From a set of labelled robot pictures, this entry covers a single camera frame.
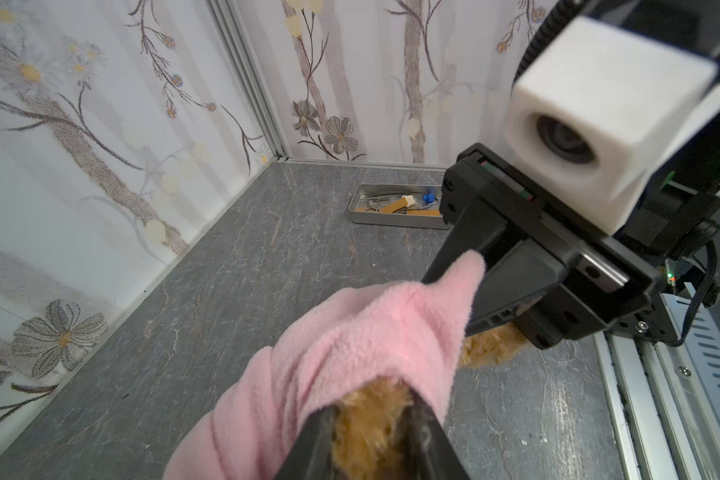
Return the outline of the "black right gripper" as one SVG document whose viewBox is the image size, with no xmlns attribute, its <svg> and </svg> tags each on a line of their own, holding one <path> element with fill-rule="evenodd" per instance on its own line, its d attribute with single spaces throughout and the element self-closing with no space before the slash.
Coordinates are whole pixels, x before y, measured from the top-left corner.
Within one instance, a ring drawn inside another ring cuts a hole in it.
<svg viewBox="0 0 720 480">
<path fill-rule="evenodd" d="M 438 281 L 466 251 L 484 259 L 465 333 L 511 323 L 538 349 L 601 331 L 663 341 L 638 328 L 660 291 L 658 270 L 476 143 L 444 174 L 440 212 L 451 232 L 422 278 Z"/>
</svg>

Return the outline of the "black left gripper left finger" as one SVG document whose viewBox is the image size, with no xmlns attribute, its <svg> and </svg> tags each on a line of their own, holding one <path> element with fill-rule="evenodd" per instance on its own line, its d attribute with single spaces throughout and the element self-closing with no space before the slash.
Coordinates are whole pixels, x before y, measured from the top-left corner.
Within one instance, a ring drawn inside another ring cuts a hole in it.
<svg viewBox="0 0 720 480">
<path fill-rule="evenodd" d="M 337 408 L 328 406 L 305 421 L 275 480 L 329 480 L 337 473 L 331 457 Z"/>
</svg>

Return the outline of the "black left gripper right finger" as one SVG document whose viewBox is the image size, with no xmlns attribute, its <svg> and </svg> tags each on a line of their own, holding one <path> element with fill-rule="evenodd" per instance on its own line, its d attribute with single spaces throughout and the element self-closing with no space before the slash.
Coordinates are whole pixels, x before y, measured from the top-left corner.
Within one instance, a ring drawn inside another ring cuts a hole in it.
<svg viewBox="0 0 720 480">
<path fill-rule="evenodd" d="M 442 425 L 430 406 L 415 392 L 404 411 L 404 472 L 406 479 L 468 480 Z"/>
</svg>

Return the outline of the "brown plush teddy bear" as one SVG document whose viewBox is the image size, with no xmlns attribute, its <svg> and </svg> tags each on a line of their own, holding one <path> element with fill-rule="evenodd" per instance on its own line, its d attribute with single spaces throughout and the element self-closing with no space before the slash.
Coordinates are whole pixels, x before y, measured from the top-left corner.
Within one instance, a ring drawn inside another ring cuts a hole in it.
<svg viewBox="0 0 720 480">
<path fill-rule="evenodd" d="M 531 345 L 508 323 L 466 338 L 459 365 L 501 365 Z M 331 459 L 341 479 L 401 479 L 404 475 L 404 413 L 413 391 L 403 381 L 378 377 L 338 402 Z"/>
</svg>

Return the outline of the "pink bear hoodie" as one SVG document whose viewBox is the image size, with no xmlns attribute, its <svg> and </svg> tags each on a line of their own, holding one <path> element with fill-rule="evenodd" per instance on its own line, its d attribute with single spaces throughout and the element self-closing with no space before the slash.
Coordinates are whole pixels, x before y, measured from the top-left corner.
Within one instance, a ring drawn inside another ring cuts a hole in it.
<svg viewBox="0 0 720 480">
<path fill-rule="evenodd" d="M 166 479 L 271 479 L 315 411 L 378 377 L 410 385 L 444 420 L 485 271 L 462 254 L 435 283 L 342 289 L 253 355 L 180 442 Z"/>
</svg>

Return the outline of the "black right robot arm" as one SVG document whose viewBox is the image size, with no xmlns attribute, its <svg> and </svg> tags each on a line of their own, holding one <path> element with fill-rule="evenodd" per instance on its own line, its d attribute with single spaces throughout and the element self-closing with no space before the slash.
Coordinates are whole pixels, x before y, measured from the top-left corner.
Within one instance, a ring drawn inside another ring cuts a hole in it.
<svg viewBox="0 0 720 480">
<path fill-rule="evenodd" d="M 720 208 L 720 1 L 560 1 L 517 68 L 512 156 L 482 144 L 444 175 L 451 231 L 424 276 L 464 252 L 485 274 L 466 332 L 513 324 L 550 348 L 609 330 L 677 346 L 669 262 L 710 245 Z"/>
</svg>

